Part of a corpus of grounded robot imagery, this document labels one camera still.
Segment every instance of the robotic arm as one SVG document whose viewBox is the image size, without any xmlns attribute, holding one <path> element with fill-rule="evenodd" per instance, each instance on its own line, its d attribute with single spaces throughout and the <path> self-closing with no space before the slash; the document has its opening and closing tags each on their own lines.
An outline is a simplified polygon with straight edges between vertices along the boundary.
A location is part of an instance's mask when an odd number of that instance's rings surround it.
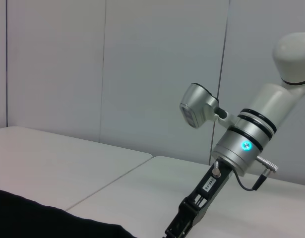
<svg viewBox="0 0 305 238">
<path fill-rule="evenodd" d="M 282 84 L 266 84 L 252 104 L 236 117 L 219 107 L 218 99 L 203 86 L 193 83 L 187 89 L 180 110 L 193 128 L 207 120 L 218 121 L 227 131 L 211 152 L 214 164 L 179 206 L 179 212 L 165 231 L 166 238 L 184 238 L 205 215 L 207 208 L 225 185 L 232 172 L 240 186 L 257 190 L 278 167 L 260 157 L 277 129 L 305 94 L 305 33 L 283 37 L 273 50 Z M 252 188 L 242 185 L 239 176 L 260 162 L 266 167 Z"/>
</svg>

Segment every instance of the blue led light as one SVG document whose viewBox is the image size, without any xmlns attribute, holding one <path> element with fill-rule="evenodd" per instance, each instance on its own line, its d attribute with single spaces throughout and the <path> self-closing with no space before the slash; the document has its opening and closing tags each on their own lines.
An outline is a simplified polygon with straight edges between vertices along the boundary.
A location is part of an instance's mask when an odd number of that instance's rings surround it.
<svg viewBox="0 0 305 238">
<path fill-rule="evenodd" d="M 247 150 L 251 150 L 251 148 L 252 148 L 252 143 L 250 141 L 246 140 L 246 141 L 242 142 L 242 149 L 243 150 L 247 151 Z"/>
</svg>

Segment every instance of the white table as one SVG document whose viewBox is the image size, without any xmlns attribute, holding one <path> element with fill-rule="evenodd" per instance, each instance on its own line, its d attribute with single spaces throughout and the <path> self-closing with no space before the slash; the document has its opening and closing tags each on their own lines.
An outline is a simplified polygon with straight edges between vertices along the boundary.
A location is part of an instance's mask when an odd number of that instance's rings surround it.
<svg viewBox="0 0 305 238">
<path fill-rule="evenodd" d="M 138 238 L 161 238 L 180 202 L 208 169 L 155 157 L 69 212 L 120 224 Z M 250 187 L 257 178 L 246 175 L 241 180 Z M 305 186 L 269 178 L 258 191 L 248 192 L 232 175 L 187 237 L 305 238 Z"/>
<path fill-rule="evenodd" d="M 0 189 L 69 209 L 150 154 L 22 127 L 0 129 Z"/>
</svg>

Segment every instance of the black fabric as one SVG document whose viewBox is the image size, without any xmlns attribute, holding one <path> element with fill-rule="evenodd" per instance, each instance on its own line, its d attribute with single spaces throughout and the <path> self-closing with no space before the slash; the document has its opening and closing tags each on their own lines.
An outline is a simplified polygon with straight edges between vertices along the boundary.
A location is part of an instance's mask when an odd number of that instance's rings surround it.
<svg viewBox="0 0 305 238">
<path fill-rule="evenodd" d="M 0 237 L 134 238 L 119 225 L 82 219 L 1 190 Z"/>
</svg>

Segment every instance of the label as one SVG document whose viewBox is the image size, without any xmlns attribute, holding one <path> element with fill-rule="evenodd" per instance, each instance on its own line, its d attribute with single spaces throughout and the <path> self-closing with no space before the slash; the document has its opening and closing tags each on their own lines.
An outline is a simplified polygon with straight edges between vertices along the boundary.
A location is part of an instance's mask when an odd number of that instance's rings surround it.
<svg viewBox="0 0 305 238">
<path fill-rule="evenodd" d="M 213 186 L 213 184 L 216 182 L 216 179 L 214 179 L 212 176 L 208 179 L 208 181 L 206 182 L 206 184 L 204 185 L 203 189 L 207 192 L 210 191 L 211 187 Z"/>
</svg>

